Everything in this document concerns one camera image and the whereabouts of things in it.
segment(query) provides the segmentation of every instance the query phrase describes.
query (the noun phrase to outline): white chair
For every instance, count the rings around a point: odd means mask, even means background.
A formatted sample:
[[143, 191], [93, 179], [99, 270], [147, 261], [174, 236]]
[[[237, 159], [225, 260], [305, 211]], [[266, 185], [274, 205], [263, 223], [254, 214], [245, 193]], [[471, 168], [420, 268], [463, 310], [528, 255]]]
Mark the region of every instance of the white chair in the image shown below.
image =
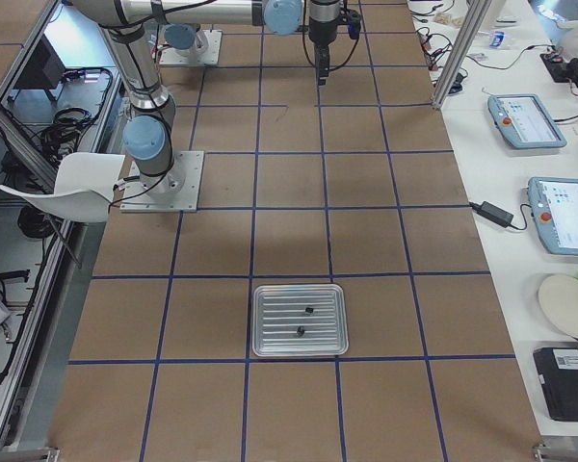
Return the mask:
[[114, 200], [114, 185], [123, 163], [124, 156], [119, 154], [73, 152], [60, 162], [53, 193], [30, 194], [5, 185], [0, 185], [0, 190], [26, 199], [45, 212], [68, 253], [81, 268], [53, 217], [85, 223], [107, 221], [109, 205]]

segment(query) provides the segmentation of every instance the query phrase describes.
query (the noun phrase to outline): black cable bundle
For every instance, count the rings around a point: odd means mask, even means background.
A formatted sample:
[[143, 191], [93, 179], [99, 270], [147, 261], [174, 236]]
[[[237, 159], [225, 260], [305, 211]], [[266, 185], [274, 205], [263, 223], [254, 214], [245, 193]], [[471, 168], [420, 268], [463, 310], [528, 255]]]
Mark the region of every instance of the black cable bundle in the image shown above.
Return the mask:
[[81, 139], [100, 117], [107, 93], [114, 82], [114, 74], [104, 67], [81, 67], [68, 70], [63, 76], [63, 82], [72, 82], [85, 77], [88, 71], [98, 71], [109, 77], [96, 114], [92, 115], [90, 111], [83, 108], [62, 109], [54, 115], [52, 124], [38, 134], [42, 154], [54, 167], [60, 164], [65, 155], [79, 148]]
[[32, 290], [32, 293], [30, 294], [30, 300], [28, 301], [26, 309], [23, 312], [23, 314], [21, 315], [21, 318], [22, 318], [21, 319], [21, 325], [19, 326], [19, 329], [17, 331], [17, 335], [15, 336], [15, 339], [11, 343], [11, 352], [9, 354], [9, 358], [7, 359], [7, 363], [5, 364], [4, 368], [0, 372], [0, 385], [2, 385], [5, 378], [7, 378], [7, 375], [9, 375], [9, 371], [11, 369], [11, 366], [13, 365], [13, 360], [14, 360], [15, 354], [17, 352], [17, 347], [19, 346], [19, 343], [21, 342], [21, 338], [23, 337], [23, 333], [25, 330], [24, 326], [26, 325], [26, 321], [28, 320], [28, 317], [30, 316], [31, 311], [35, 306], [37, 294], [39, 293], [39, 289], [40, 289], [40, 280], [42, 279], [42, 275], [44, 273], [45, 267], [47, 266], [47, 261], [49, 259], [49, 255], [51, 253], [50, 250], [55, 245], [57, 240], [58, 240], [57, 236], [54, 236], [51, 239], [51, 242], [49, 243], [49, 246], [47, 247], [47, 249], [45, 250], [43, 247], [42, 261], [40, 262], [40, 265], [39, 265], [39, 272], [37, 273], [37, 277], [35, 279], [34, 289]]

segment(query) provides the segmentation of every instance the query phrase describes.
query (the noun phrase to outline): white table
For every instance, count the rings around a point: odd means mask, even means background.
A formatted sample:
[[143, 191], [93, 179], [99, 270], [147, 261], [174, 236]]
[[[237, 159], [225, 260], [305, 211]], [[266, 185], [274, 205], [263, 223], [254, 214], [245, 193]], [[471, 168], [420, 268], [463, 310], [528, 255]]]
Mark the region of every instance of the white table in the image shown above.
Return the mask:
[[[464, 2], [457, 3], [449, 13], [463, 15]], [[426, 4], [410, 5], [415, 10], [419, 7], [424, 10]], [[488, 50], [473, 46], [470, 53], [487, 55], [484, 64], [505, 66], [526, 46], [549, 43], [526, 1], [508, 0], [505, 13], [519, 18], [517, 25], [505, 29], [512, 35], [512, 49]], [[415, 23], [416, 29], [422, 26], [451, 40], [458, 33], [449, 26]], [[443, 43], [445, 40], [441, 38], [433, 39], [435, 46]], [[512, 212], [516, 226], [522, 225], [519, 205], [527, 203], [529, 178], [578, 178], [578, 119], [560, 125], [567, 139], [565, 148], [522, 151], [510, 148], [503, 141], [486, 107], [485, 91], [528, 92], [540, 97], [553, 118], [577, 115], [578, 97], [571, 94], [569, 85], [551, 80], [539, 57], [544, 51], [543, 47], [526, 51], [518, 63], [506, 71], [486, 69], [465, 60], [462, 67], [469, 76], [463, 82], [464, 90], [449, 96], [442, 107], [469, 199], [478, 203], [486, 200]], [[578, 423], [561, 423], [549, 418], [533, 361], [533, 351], [540, 347], [578, 345], [547, 320], [537, 298], [539, 284], [549, 274], [578, 276], [578, 257], [549, 254], [539, 242], [531, 221], [528, 230], [510, 232], [477, 215], [475, 220], [539, 431], [542, 436], [578, 436]]]

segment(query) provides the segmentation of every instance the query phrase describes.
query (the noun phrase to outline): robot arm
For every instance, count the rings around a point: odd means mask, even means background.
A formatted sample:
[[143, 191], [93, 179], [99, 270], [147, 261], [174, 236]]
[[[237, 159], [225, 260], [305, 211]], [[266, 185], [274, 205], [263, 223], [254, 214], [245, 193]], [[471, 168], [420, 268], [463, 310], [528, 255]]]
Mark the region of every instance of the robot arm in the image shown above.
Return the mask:
[[[71, 0], [75, 8], [96, 22], [128, 90], [132, 118], [127, 122], [122, 139], [133, 157], [143, 187], [138, 197], [146, 200], [146, 211], [193, 210], [190, 205], [163, 205], [168, 197], [181, 194], [189, 173], [180, 159], [196, 152], [175, 153], [171, 147], [171, 127], [175, 103], [161, 84], [143, 24], [155, 20], [159, 24], [244, 24], [264, 23], [275, 33], [288, 35], [302, 23], [305, 0]], [[337, 28], [347, 24], [350, 36], [359, 34], [360, 16], [341, 6], [341, 0], [308, 0], [310, 24], [308, 35], [315, 46], [315, 67], [319, 85], [331, 70], [329, 45], [336, 39]], [[197, 181], [188, 180], [195, 188]]]

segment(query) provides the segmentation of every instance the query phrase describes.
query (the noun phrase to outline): blue tape grid line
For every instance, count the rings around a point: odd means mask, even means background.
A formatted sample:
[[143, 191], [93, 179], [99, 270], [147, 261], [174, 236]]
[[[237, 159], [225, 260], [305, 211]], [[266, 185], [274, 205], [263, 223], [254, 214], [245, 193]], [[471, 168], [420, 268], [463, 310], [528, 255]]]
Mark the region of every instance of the blue tape grid line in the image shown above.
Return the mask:
[[[362, 17], [363, 17], [363, 9], [362, 9], [362, 3], [361, 1], [359, 2], [359, 8], [360, 11], [362, 12]], [[367, 31], [368, 30], [368, 26], [367, 26], [367, 21], [363, 20], [364, 22], [364, 30]], [[368, 34], [365, 35], [365, 40], [366, 40], [366, 48], [368, 50], [368, 56], [370, 59], [370, 63], [373, 63], [373, 56], [372, 56], [372, 52], [371, 52], [371, 45], [370, 45], [370, 41], [368, 39]], [[375, 81], [375, 93], [377, 95], [377, 100], [379, 102], [381, 102], [380, 100], [380, 93], [379, 93], [379, 85], [378, 85], [378, 81], [377, 81], [377, 73], [375, 72], [375, 68], [372, 67], [372, 73], [373, 73], [373, 79]], [[380, 118], [381, 118], [381, 129], [383, 130], [383, 139], [385, 141], [385, 147], [387, 149], [387, 151], [389, 152], [389, 136], [387, 133], [387, 130], [385, 128], [385, 121], [384, 121], [384, 116], [383, 116], [383, 109], [382, 107], [380, 107], [379, 109], [379, 113], [380, 113]], [[390, 156], [388, 154], [387, 156], [387, 160], [389, 163], [389, 167], [390, 167], [390, 172], [391, 172], [391, 176], [392, 176], [392, 186], [394, 189], [394, 195], [396, 197], [396, 203], [401, 205], [401, 197], [399, 195], [398, 192], [398, 187], [397, 187], [397, 182], [396, 182], [396, 177], [394, 174], [394, 165], [392, 162], [392, 156]], [[441, 421], [441, 416], [440, 416], [440, 412], [439, 412], [439, 407], [438, 407], [438, 402], [437, 402], [437, 396], [436, 396], [436, 388], [434, 386], [434, 378], [433, 378], [433, 371], [431, 368], [431, 361], [429, 358], [429, 353], [428, 353], [428, 344], [426, 341], [426, 331], [424, 328], [424, 323], [422, 320], [422, 314], [421, 314], [421, 309], [420, 309], [420, 303], [419, 303], [419, 296], [417, 294], [417, 287], [415, 284], [415, 274], [413, 273], [413, 267], [412, 267], [412, 263], [411, 263], [411, 256], [410, 256], [410, 252], [409, 252], [409, 247], [408, 247], [408, 240], [407, 240], [407, 230], [405, 228], [405, 220], [403, 217], [403, 210], [402, 208], [399, 209], [398, 211], [398, 216], [399, 216], [399, 221], [400, 221], [400, 227], [401, 227], [401, 234], [403, 237], [403, 245], [405, 247], [405, 255], [407, 258], [407, 268], [408, 268], [408, 272], [409, 272], [409, 280], [410, 280], [410, 284], [411, 284], [411, 291], [413, 293], [413, 301], [415, 304], [415, 312], [416, 312], [416, 316], [417, 316], [417, 322], [418, 322], [418, 326], [419, 326], [419, 332], [420, 332], [420, 339], [422, 342], [422, 348], [424, 350], [424, 363], [426, 366], [426, 373], [428, 376], [428, 381], [429, 381], [429, 387], [430, 387], [430, 392], [431, 392], [431, 400], [433, 402], [433, 412], [434, 412], [434, 418], [436, 420], [436, 428], [437, 428], [437, 432], [438, 432], [438, 436], [439, 436], [439, 444], [441, 446], [441, 452], [443, 455], [443, 461], [444, 462], [448, 462], [449, 461], [449, 457], [448, 457], [448, 453], [447, 453], [447, 447], [446, 447], [446, 443], [445, 443], [445, 434], [443, 431], [443, 423]]]
[[[362, 4], [359, 2], [359, 8], [362, 10]], [[320, 93], [319, 89], [317, 89], [317, 98], [318, 98], [318, 112], [319, 112], [319, 124], [320, 124], [320, 140], [321, 140], [321, 151], [320, 152], [313, 152], [313, 155], [321, 155], [322, 159], [322, 166], [323, 166], [323, 175], [324, 175], [324, 199], [325, 199], [325, 207], [322, 208], [274, 208], [274, 207], [257, 207], [257, 172], [258, 172], [258, 157], [260, 155], [278, 155], [278, 154], [287, 154], [287, 153], [262, 153], [259, 151], [259, 143], [260, 143], [260, 120], [261, 120], [261, 108], [266, 107], [268, 105], [262, 104], [262, 79], [263, 79], [263, 50], [264, 50], [264, 40], [267, 34], [260, 32], [258, 35], [261, 37], [261, 48], [260, 48], [260, 70], [259, 70], [259, 89], [258, 89], [258, 104], [257, 105], [228, 105], [228, 106], [219, 106], [219, 107], [257, 107], [258, 108], [258, 115], [257, 115], [257, 128], [256, 128], [256, 147], [254, 152], [255, 158], [255, 170], [254, 170], [254, 177], [253, 177], [253, 198], [252, 198], [252, 207], [238, 207], [238, 208], [206, 208], [201, 210], [250, 210], [252, 211], [252, 218], [251, 218], [251, 236], [250, 236], [250, 272], [248, 275], [178, 275], [175, 274], [175, 262], [177, 251], [179, 248], [179, 239], [180, 233], [182, 228], [183, 220], [186, 219], [183, 214], [180, 214], [176, 236], [174, 241], [173, 247], [173, 254], [171, 257], [171, 270], [169, 275], [97, 275], [94, 276], [93, 279], [95, 280], [115, 280], [115, 279], [168, 279], [168, 288], [166, 293], [166, 300], [165, 300], [165, 307], [163, 312], [163, 318], [161, 322], [161, 329], [159, 333], [159, 341], [158, 347], [156, 352], [156, 357], [154, 359], [124, 359], [124, 360], [71, 360], [69, 361], [69, 365], [71, 366], [83, 366], [83, 365], [119, 365], [119, 364], [135, 364], [135, 365], [153, 365], [154, 372], [152, 376], [152, 383], [150, 387], [149, 399], [148, 399], [148, 406], [146, 411], [145, 423], [144, 423], [144, 435], [142, 438], [141, 444], [141, 451], [140, 451], [140, 462], [144, 462], [145, 460], [145, 449], [147, 438], [149, 435], [149, 427], [150, 427], [150, 420], [153, 411], [154, 405], [154, 397], [156, 393], [156, 386], [158, 382], [158, 371], [161, 365], [167, 364], [244, 364], [245, 365], [245, 376], [244, 376], [244, 402], [243, 402], [243, 428], [242, 428], [242, 442], [241, 442], [241, 461], [247, 461], [247, 438], [248, 438], [248, 404], [249, 404], [249, 381], [250, 381], [250, 364], [256, 363], [333, 363], [335, 367], [335, 375], [336, 375], [336, 393], [337, 393], [337, 406], [338, 406], [338, 428], [339, 428], [339, 439], [340, 439], [340, 446], [341, 446], [341, 453], [342, 453], [342, 460], [343, 462], [347, 462], [347, 448], [345, 442], [345, 432], [344, 432], [344, 410], [343, 410], [343, 402], [342, 402], [342, 377], [341, 377], [341, 363], [350, 363], [350, 362], [401, 362], [401, 361], [423, 361], [426, 365], [427, 374], [429, 378], [429, 385], [431, 389], [431, 396], [433, 400], [433, 410], [434, 415], [436, 418], [436, 425], [439, 435], [439, 441], [441, 445], [441, 451], [443, 454], [444, 461], [448, 461], [448, 454], [445, 445], [445, 437], [442, 427], [442, 422], [438, 410], [438, 404], [436, 400], [436, 390], [434, 386], [434, 378], [433, 373], [431, 370], [431, 362], [432, 361], [449, 361], [449, 360], [496, 360], [496, 359], [514, 359], [515, 356], [513, 354], [472, 354], [472, 355], [429, 355], [428, 353], [428, 346], [426, 342], [426, 334], [424, 325], [422, 322], [421, 317], [421, 310], [419, 305], [419, 296], [417, 294], [416, 285], [415, 285], [415, 277], [423, 276], [423, 275], [480, 275], [480, 274], [489, 274], [489, 271], [430, 271], [430, 272], [415, 272], [412, 270], [409, 249], [407, 245], [407, 232], [404, 225], [403, 220], [403, 210], [406, 209], [417, 209], [417, 208], [466, 208], [466, 204], [450, 204], [450, 205], [433, 205], [433, 206], [403, 206], [400, 202], [400, 196], [396, 187], [395, 182], [395, 175], [394, 175], [394, 166], [393, 166], [393, 156], [396, 154], [415, 154], [415, 153], [436, 153], [436, 152], [453, 152], [451, 150], [416, 150], [416, 151], [396, 151], [392, 152], [389, 148], [389, 140], [385, 130], [385, 124], [383, 119], [382, 108], [385, 107], [415, 107], [415, 106], [423, 106], [426, 103], [416, 103], [416, 104], [407, 104], [407, 105], [383, 105], [380, 101], [380, 94], [379, 88], [377, 85], [377, 77], [375, 68], [379, 67], [373, 64], [372, 62], [372, 54], [370, 50], [370, 44], [368, 42], [369, 34], [365, 31], [366, 34], [364, 35], [366, 40], [366, 46], [368, 49], [369, 60], [370, 64], [364, 66], [371, 69], [373, 74], [373, 79], [375, 82], [375, 91], [377, 95], [378, 104], [377, 105], [322, 105], [320, 103]], [[203, 78], [201, 80], [201, 85], [199, 88], [199, 96], [198, 101], [195, 106], [181, 106], [184, 108], [192, 108], [194, 107], [196, 110], [195, 121], [193, 124], [193, 130], [191, 133], [191, 141], [190, 141], [190, 148], [192, 148], [195, 133], [197, 129], [197, 119], [199, 110], [202, 107], [211, 107], [211, 106], [204, 106], [201, 105], [201, 97], [203, 94], [203, 87], [205, 83], [205, 70], [203, 72]], [[385, 141], [385, 154], [388, 158], [389, 168], [390, 168], [390, 180], [392, 181], [393, 188], [394, 188], [394, 195], [396, 199], [397, 206], [384, 206], [384, 207], [329, 207], [328, 205], [328, 178], [327, 178], [327, 169], [326, 169], [326, 156], [328, 154], [332, 154], [330, 152], [325, 151], [324, 147], [324, 139], [323, 139], [323, 114], [322, 110], [326, 107], [361, 107], [361, 106], [372, 106], [379, 109], [380, 119], [381, 119], [381, 129], [384, 135]], [[338, 152], [337, 154], [356, 154], [354, 152]], [[326, 233], [327, 233], [327, 245], [328, 245], [328, 274], [320, 274], [320, 275], [255, 275], [254, 274], [254, 240], [255, 240], [255, 227], [256, 227], [256, 212], [258, 210], [322, 210], [325, 212], [326, 215]], [[403, 242], [405, 247], [405, 253], [407, 257], [407, 264], [408, 264], [408, 271], [407, 272], [390, 272], [390, 273], [364, 273], [364, 274], [335, 274], [333, 271], [333, 260], [332, 260], [332, 248], [331, 248], [331, 224], [330, 224], [330, 211], [334, 210], [397, 210], [399, 213], [400, 218], [400, 225], [401, 231], [403, 236]], [[373, 356], [373, 357], [314, 357], [314, 358], [251, 358], [250, 357], [250, 339], [251, 339], [251, 317], [252, 317], [252, 292], [253, 292], [253, 285], [254, 281], [265, 280], [268, 278], [328, 278], [331, 282], [333, 282], [336, 278], [350, 278], [350, 277], [386, 277], [386, 276], [407, 276], [410, 279], [411, 288], [413, 292], [414, 304], [419, 324], [420, 330], [420, 337], [422, 342], [422, 348], [424, 351], [423, 355], [416, 355], [416, 356]], [[205, 279], [205, 278], [218, 278], [218, 279], [248, 279], [249, 281], [249, 307], [248, 307], [248, 322], [247, 322], [247, 344], [246, 344], [246, 351], [244, 358], [227, 358], [227, 359], [206, 359], [206, 358], [174, 358], [174, 359], [163, 359], [162, 358], [162, 347], [163, 347], [163, 340], [164, 334], [167, 324], [167, 319], [169, 315], [170, 309], [170, 299], [171, 299], [171, 288], [174, 279]]]
[[[324, 210], [326, 218], [326, 243], [328, 246], [328, 278], [334, 282], [334, 264], [331, 246], [331, 224], [329, 218], [329, 197], [328, 197], [328, 172], [326, 164], [326, 144], [324, 139], [323, 105], [321, 104], [321, 89], [317, 86], [317, 114], [319, 118], [319, 144], [321, 148], [321, 164], [324, 181]], [[340, 454], [343, 462], [347, 462], [347, 443], [345, 439], [345, 418], [343, 410], [342, 377], [338, 355], [334, 356], [334, 375], [336, 380], [336, 402], [338, 412], [338, 433], [340, 443]]]
[[263, 82], [263, 41], [264, 41], [263, 30], [261, 33], [260, 46], [259, 46], [259, 64], [261, 68], [259, 69], [259, 88], [257, 93], [257, 98], [259, 102], [259, 109], [257, 110], [257, 131], [255, 135], [255, 151], [254, 151], [254, 178], [252, 180], [252, 215], [250, 223], [250, 261], [249, 261], [249, 306], [247, 314], [247, 341], [245, 345], [245, 365], [244, 365], [244, 402], [242, 403], [242, 442], [240, 446], [240, 460], [241, 462], [247, 461], [247, 440], [249, 437], [249, 386], [250, 386], [250, 339], [252, 336], [251, 323], [252, 323], [252, 293], [253, 293], [253, 283], [254, 283], [254, 239], [256, 230], [256, 207], [257, 207], [257, 183], [258, 183], [258, 173], [259, 173], [259, 144], [261, 140], [261, 102], [263, 100], [262, 95], [262, 82]]
[[[374, 104], [374, 103], [318, 103], [314, 105], [315, 108], [414, 108], [414, 107], [428, 107], [430, 108], [433, 105], [431, 102], [415, 102], [415, 103], [399, 103], [399, 104]], [[177, 109], [193, 109], [193, 108], [212, 108], [212, 109], [224, 109], [224, 108], [287, 108], [286, 104], [254, 104], [254, 103], [227, 103], [227, 104], [178, 104], [175, 106]]]
[[[415, 150], [390, 150], [390, 151], [326, 151], [326, 155], [333, 155], [333, 156], [343, 156], [343, 155], [352, 155], [352, 156], [361, 156], [361, 155], [370, 155], [370, 154], [391, 154], [395, 155], [416, 155], [416, 154], [453, 154], [453, 149], [415, 149]], [[319, 151], [302, 151], [302, 152], [292, 152], [292, 151], [268, 151], [268, 152], [259, 152], [260, 156], [313, 156], [321, 154]], [[252, 155], [251, 151], [206, 151], [206, 156], [215, 156], [215, 155], [223, 155], [223, 156], [244, 156], [244, 155]]]
[[[490, 271], [398, 271], [398, 272], [363, 272], [363, 273], [336, 273], [335, 278], [352, 277], [401, 277], [419, 276], [479, 276], [490, 275]], [[326, 279], [329, 274], [256, 274], [253, 279]], [[115, 274], [93, 276], [94, 281], [112, 280], [139, 280], [139, 279], [167, 279], [167, 274]], [[249, 279], [247, 274], [174, 274], [173, 279]]]
[[4, 43], [0, 43], [0, 46], [19, 46], [21, 48], [23, 48], [23, 43], [18, 43], [18, 42], [4, 42]]
[[438, 354], [433, 356], [359, 356], [300, 358], [166, 358], [160, 359], [72, 359], [70, 366], [108, 366], [116, 364], [256, 364], [256, 363], [398, 363], [406, 361], [488, 361], [515, 359], [512, 353], [502, 354]]
[[[203, 95], [203, 83], [205, 82], [205, 69], [203, 70], [203, 76], [204, 77], [201, 79], [201, 86], [199, 87], [199, 95], [198, 95], [198, 99], [197, 99], [198, 103], [201, 102], [201, 96]], [[192, 147], [193, 147], [193, 142], [195, 139], [195, 130], [197, 127], [198, 115], [199, 115], [199, 109], [197, 107], [196, 111], [195, 111], [195, 120], [193, 122], [193, 130], [191, 132], [191, 139], [189, 142], [189, 149], [192, 149]], [[173, 242], [173, 253], [171, 255], [169, 281], [168, 281], [168, 285], [167, 285], [167, 293], [165, 295], [165, 307], [163, 309], [163, 318], [161, 320], [161, 328], [160, 328], [160, 332], [159, 332], [158, 346], [156, 349], [156, 358], [154, 360], [154, 372], [152, 374], [152, 384], [150, 386], [150, 394], [149, 394], [149, 399], [148, 399], [148, 403], [147, 403], [147, 410], [145, 413], [144, 435], [142, 437], [142, 445], [141, 445], [140, 454], [139, 454], [139, 461], [140, 462], [145, 461], [145, 450], [147, 447], [147, 437], [149, 434], [150, 420], [152, 417], [152, 410], [154, 407], [154, 398], [156, 395], [156, 384], [158, 381], [158, 371], [159, 371], [159, 367], [161, 365], [161, 357], [162, 357], [162, 352], [163, 352], [163, 342], [165, 339], [165, 328], [167, 326], [167, 318], [168, 318], [169, 309], [170, 309], [171, 289], [172, 289], [172, 285], [173, 285], [173, 274], [175, 273], [175, 262], [177, 259], [177, 251], [178, 251], [179, 244], [180, 244], [180, 235], [181, 235], [182, 223], [184, 222], [184, 219], [185, 219], [184, 213], [180, 212], [179, 218], [178, 218], [178, 223], [177, 223], [177, 229], [175, 231], [175, 240]]]

